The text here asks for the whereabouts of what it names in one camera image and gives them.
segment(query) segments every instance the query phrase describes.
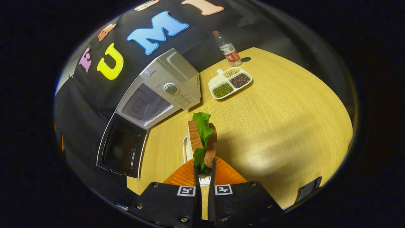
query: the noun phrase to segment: white plate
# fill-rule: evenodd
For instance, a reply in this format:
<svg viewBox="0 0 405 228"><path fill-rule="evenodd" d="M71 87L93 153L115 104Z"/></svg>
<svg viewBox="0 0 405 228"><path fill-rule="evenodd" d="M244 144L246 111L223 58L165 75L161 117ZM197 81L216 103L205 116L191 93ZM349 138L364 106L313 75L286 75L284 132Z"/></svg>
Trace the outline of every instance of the white plate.
<svg viewBox="0 0 405 228"><path fill-rule="evenodd" d="M240 71L239 71L238 73L236 73L236 74L234 74L234 75L228 77L228 78L226 78L226 77L224 76L224 72L223 72L221 69L218 69L218 75L215 76L215 77L213 77L213 78L208 82L208 88L209 88L209 91L211 92L211 95L212 95L213 98L219 100L219 99L223 99L223 98L225 98L225 97L228 97L228 96L230 96L231 94L233 94L234 92L236 92L236 91L242 89L243 87L247 86L250 82L252 82L252 80L253 80L252 76L251 76L248 72L242 70L241 68L239 68L239 67L232 67L232 68L229 68L228 70L230 70L230 69L235 69L235 68L236 68L236 69L239 69ZM250 81L249 81L248 83L244 84L243 86L239 87L239 88L235 88L235 86L230 82L230 80L231 80L232 78L234 78L234 77L240 75L241 73L246 74L246 75L250 78ZM221 86L222 84L225 84L225 83L228 83L228 84L233 88L233 91L230 92L230 93L228 93L227 95L225 95L225 96L223 96L223 97L220 97L220 98L216 97L216 96L214 95L214 93L213 93L213 90L214 90L215 88Z"/></svg>
<svg viewBox="0 0 405 228"><path fill-rule="evenodd" d="M186 163L187 161L189 161L190 159L192 159L193 157L188 157L187 156L187 137L184 138L183 140L183 160L184 163ZM210 176L206 176L204 177L204 175L199 175L198 178L200 179L200 186L208 186L209 183L211 182L211 177Z"/></svg>

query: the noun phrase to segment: round table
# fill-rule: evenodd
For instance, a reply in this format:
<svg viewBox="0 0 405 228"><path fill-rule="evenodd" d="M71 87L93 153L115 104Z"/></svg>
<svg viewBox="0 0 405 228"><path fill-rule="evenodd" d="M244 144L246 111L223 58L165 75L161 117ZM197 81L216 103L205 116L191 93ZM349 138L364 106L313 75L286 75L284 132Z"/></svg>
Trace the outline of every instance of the round table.
<svg viewBox="0 0 405 228"><path fill-rule="evenodd" d="M140 179L127 187L142 194L152 181L163 182L183 164L183 139L193 112L211 114L218 133L217 156L247 181L259 181L281 208L294 204L298 189L322 176L324 185L347 154L353 128L344 105L319 78L273 53L250 48L240 68L253 81L216 100L208 82L230 68L226 59L200 73L201 102L153 126L143 153ZM202 187L207 219L208 186Z"/></svg>

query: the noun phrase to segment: foam letter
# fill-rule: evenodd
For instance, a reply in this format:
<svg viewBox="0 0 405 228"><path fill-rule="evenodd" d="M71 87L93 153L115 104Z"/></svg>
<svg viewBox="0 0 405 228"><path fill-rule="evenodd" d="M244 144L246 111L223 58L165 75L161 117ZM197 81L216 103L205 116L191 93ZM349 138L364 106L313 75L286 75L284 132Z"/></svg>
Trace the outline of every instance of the foam letter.
<svg viewBox="0 0 405 228"><path fill-rule="evenodd" d="M223 7L216 6L205 0L185 0L184 2L182 2L182 4L190 4L192 6L199 8L201 10L201 14L204 16L218 13L224 10Z"/></svg>
<svg viewBox="0 0 405 228"><path fill-rule="evenodd" d="M82 65L84 67L84 69L86 70L86 73L89 71L89 67L92 64L92 61L89 60L90 59L90 54L88 53L90 50L90 48L86 48L86 50L84 51L84 54L82 55L80 61L79 61L79 65Z"/></svg>
<svg viewBox="0 0 405 228"><path fill-rule="evenodd" d="M154 4L156 4L158 2L159 2L159 0L148 1L147 3L144 3L144 4L136 7L134 10L141 11L141 10L144 10L144 9L148 8L149 6L153 6Z"/></svg>
<svg viewBox="0 0 405 228"><path fill-rule="evenodd" d="M105 27L101 32L100 32L100 34L98 34L98 40L99 41L102 41L106 36L107 36L107 34L115 27L115 25L116 24L109 24L107 27Z"/></svg>
<svg viewBox="0 0 405 228"><path fill-rule="evenodd" d="M114 48L114 43L108 46L107 50L105 50L105 55L110 55L115 60L115 67L111 69L107 64L104 62L104 58L100 59L97 65L97 71L100 71L106 78L113 80L118 77L119 73L124 66L124 59L122 55Z"/></svg>
<svg viewBox="0 0 405 228"><path fill-rule="evenodd" d="M145 54L149 55L159 46L158 43L152 43L147 39L165 41L166 37L163 29L167 30L168 36L174 36L188 27L186 23L180 23L169 16L168 11L163 11L152 18L152 28L139 28L134 30L127 37L127 41L134 40L143 48Z"/></svg>

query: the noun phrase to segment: plastic bottle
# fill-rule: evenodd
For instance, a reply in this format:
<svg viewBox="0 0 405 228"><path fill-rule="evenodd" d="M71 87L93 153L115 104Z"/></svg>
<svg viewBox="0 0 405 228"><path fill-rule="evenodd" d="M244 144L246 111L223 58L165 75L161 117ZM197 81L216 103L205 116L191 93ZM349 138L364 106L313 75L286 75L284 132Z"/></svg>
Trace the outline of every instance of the plastic bottle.
<svg viewBox="0 0 405 228"><path fill-rule="evenodd" d="M228 40L228 38L222 35L219 31L213 31L212 35L214 35L215 42L217 46L220 48L222 53L224 54L225 58L228 60L232 67L237 67L242 65L241 58L238 55L238 52L233 47L232 43Z"/></svg>

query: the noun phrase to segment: beans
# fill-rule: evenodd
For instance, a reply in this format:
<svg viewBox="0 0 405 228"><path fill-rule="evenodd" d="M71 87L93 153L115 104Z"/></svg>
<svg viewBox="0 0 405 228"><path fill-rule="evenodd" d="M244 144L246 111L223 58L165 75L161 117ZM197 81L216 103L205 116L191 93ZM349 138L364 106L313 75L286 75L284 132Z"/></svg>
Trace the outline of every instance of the beans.
<svg viewBox="0 0 405 228"><path fill-rule="evenodd" d="M240 75L238 75L230 80L230 82L232 83L233 86L235 86L235 88L240 88L244 84L248 83L249 81L250 81L250 78L246 74L243 74L243 73L241 73Z"/></svg>
<svg viewBox="0 0 405 228"><path fill-rule="evenodd" d="M217 97L223 97L227 95L228 93L232 92L233 88L229 83L224 83L220 85L219 87L215 88L212 90L212 93Z"/></svg>
<svg viewBox="0 0 405 228"><path fill-rule="evenodd" d="M225 77L231 77L232 75L238 73L239 71L241 71L239 68L232 68L232 69L229 69L229 70L225 71L224 76Z"/></svg>

